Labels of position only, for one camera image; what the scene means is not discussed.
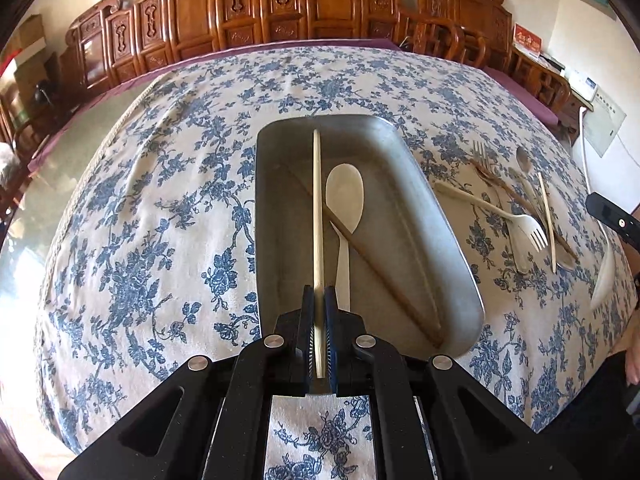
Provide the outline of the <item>person's right hand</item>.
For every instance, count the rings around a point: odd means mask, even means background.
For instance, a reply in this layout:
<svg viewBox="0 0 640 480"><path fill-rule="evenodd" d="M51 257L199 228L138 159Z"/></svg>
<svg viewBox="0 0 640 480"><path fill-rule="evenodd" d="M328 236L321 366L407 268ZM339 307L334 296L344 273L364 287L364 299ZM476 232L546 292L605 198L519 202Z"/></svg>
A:
<svg viewBox="0 0 640 480"><path fill-rule="evenodd" d="M632 334L625 354L625 373L629 385L638 386L640 382L640 330Z"/></svg>

